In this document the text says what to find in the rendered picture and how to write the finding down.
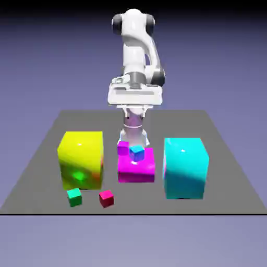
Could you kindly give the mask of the small green cube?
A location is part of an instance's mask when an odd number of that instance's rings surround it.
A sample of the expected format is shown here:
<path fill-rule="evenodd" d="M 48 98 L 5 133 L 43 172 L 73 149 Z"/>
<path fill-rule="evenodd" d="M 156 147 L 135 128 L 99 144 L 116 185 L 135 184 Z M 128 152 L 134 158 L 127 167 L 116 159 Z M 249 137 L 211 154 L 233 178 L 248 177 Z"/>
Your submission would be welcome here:
<path fill-rule="evenodd" d="M 79 188 L 67 190 L 67 198 L 70 207 L 82 205 L 82 194 Z"/>

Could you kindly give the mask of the small red cube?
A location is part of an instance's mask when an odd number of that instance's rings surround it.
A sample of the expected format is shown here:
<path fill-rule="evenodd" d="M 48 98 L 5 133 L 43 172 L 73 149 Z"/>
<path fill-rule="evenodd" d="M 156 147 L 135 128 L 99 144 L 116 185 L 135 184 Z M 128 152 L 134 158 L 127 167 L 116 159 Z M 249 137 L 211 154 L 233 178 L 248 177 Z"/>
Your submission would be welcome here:
<path fill-rule="evenodd" d="M 111 190 L 105 190 L 99 193 L 100 204 L 103 208 L 107 208 L 114 204 L 114 195 Z"/>

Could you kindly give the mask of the large cyan box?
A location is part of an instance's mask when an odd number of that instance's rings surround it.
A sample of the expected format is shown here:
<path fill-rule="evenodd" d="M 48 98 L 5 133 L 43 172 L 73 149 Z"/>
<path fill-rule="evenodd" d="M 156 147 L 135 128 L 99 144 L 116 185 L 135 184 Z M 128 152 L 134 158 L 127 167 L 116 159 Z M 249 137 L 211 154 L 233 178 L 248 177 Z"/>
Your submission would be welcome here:
<path fill-rule="evenodd" d="M 203 199 L 209 155 L 200 138 L 164 139 L 163 185 L 166 199 Z"/>

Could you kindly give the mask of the large yellow box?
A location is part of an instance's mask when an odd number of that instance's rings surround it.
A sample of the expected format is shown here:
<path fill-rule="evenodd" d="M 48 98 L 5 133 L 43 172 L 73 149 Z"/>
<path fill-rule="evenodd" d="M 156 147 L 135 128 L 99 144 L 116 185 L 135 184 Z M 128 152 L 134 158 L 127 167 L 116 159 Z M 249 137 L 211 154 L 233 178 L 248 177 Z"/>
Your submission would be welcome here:
<path fill-rule="evenodd" d="M 65 190 L 101 189 L 104 167 L 104 142 L 101 131 L 67 131 L 57 148 Z"/>

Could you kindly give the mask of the small blue cube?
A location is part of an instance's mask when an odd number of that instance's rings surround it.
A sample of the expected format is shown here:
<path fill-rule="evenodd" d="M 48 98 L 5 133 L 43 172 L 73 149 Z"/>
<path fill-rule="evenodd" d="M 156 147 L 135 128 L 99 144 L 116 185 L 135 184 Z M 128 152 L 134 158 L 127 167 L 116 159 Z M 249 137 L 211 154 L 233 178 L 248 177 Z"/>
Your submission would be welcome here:
<path fill-rule="evenodd" d="M 133 145 L 129 148 L 129 156 L 132 161 L 139 162 L 144 159 L 145 150 L 141 145 Z"/>

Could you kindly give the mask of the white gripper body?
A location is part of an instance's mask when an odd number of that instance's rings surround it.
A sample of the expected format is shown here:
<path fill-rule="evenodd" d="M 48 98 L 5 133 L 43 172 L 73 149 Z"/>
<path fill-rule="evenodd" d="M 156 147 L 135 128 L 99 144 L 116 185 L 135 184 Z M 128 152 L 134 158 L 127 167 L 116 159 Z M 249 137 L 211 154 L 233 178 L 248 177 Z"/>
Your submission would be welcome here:
<path fill-rule="evenodd" d="M 110 84 L 107 101 L 110 105 L 161 105 L 163 102 L 160 86 L 141 84 L 132 89 L 130 84 Z"/>

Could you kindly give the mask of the large magenta box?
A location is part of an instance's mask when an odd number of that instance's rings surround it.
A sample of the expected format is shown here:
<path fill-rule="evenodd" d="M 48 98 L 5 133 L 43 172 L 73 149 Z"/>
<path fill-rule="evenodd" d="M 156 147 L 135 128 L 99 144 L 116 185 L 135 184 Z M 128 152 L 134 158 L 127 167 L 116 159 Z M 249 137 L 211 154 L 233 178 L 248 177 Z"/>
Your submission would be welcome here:
<path fill-rule="evenodd" d="M 119 155 L 117 162 L 119 183 L 153 183 L 155 157 L 153 148 L 144 149 L 144 159 L 134 162 L 129 155 Z"/>

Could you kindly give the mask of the small magenta cube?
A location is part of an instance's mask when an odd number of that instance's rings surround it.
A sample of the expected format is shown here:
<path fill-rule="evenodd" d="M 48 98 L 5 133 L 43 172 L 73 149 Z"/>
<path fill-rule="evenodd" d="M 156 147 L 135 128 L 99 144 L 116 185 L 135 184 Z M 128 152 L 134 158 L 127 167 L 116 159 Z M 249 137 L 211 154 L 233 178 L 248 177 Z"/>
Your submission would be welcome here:
<path fill-rule="evenodd" d="M 119 156 L 125 156 L 129 154 L 129 142 L 119 141 L 117 144 L 117 154 Z"/>

